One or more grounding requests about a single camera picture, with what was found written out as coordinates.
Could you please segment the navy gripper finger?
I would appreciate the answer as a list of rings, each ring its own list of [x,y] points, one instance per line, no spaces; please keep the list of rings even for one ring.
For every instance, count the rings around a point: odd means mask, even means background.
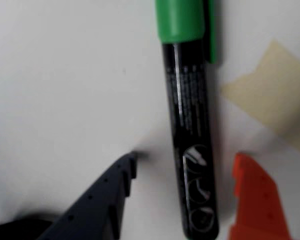
[[[137,177],[136,152],[115,161],[40,237],[41,240],[118,240],[125,200]]]

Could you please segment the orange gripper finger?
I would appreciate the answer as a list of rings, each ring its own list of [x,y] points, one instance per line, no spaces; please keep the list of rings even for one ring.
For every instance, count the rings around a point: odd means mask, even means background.
[[[232,171],[237,197],[230,240],[291,240],[275,181],[248,154],[235,155]]]

